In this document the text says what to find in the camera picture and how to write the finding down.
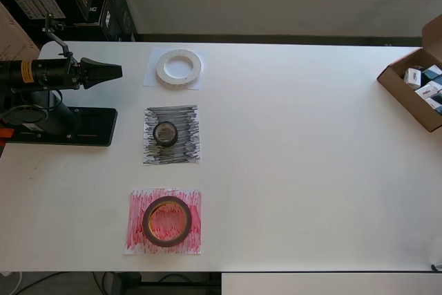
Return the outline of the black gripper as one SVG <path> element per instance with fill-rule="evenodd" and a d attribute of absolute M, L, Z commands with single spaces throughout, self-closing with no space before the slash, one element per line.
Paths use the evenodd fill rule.
<path fill-rule="evenodd" d="M 122 67 L 117 64 L 107 64 L 82 57 L 77 61 L 74 57 L 68 58 L 68 89 L 92 88 L 100 83 L 122 77 Z"/>

